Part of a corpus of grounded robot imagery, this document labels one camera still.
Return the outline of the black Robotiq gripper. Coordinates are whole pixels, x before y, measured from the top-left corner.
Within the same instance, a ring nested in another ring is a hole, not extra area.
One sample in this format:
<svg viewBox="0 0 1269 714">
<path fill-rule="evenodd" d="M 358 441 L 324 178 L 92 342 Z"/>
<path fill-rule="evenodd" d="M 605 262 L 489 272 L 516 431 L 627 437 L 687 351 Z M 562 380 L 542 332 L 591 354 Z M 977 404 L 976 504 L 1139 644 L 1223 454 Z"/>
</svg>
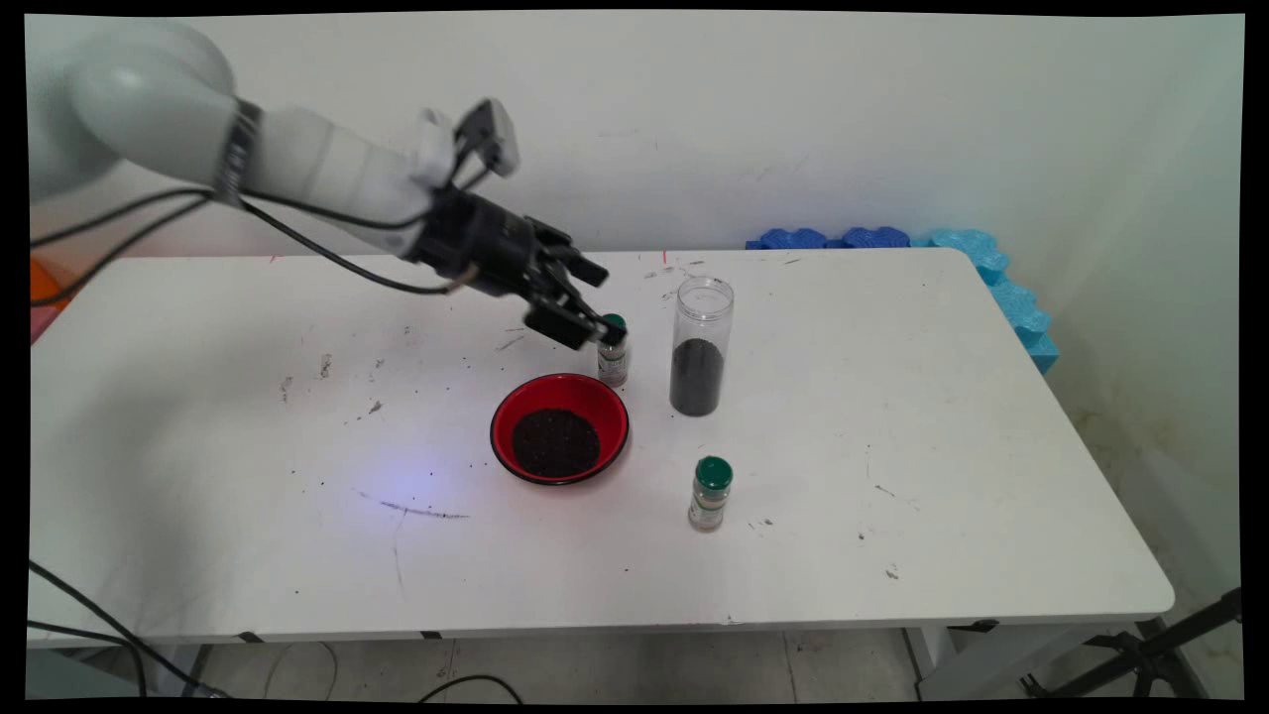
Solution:
<svg viewBox="0 0 1269 714">
<path fill-rule="evenodd" d="M 426 264 L 449 282 L 468 275 L 466 287 L 489 297 L 525 298 L 525 328 L 575 351 L 588 342 L 621 345 L 629 334 L 588 304 L 569 279 L 599 288 L 607 268 L 585 257 L 566 232 L 472 191 L 437 194 L 404 261 Z M 542 261 L 558 264 L 569 276 L 543 273 Z"/>
</svg>

